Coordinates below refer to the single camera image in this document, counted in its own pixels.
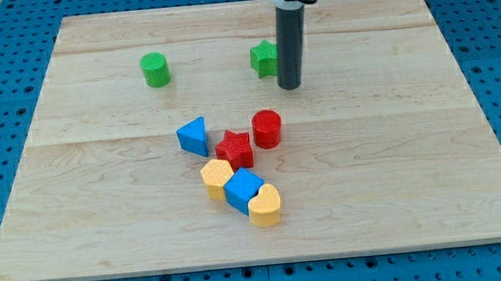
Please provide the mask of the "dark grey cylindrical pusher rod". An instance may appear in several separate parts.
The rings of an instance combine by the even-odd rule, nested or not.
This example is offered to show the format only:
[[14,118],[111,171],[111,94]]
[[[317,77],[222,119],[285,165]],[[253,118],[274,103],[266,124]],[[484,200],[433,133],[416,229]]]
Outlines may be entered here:
[[283,90],[295,90],[302,82],[304,6],[275,9],[277,46],[277,84]]

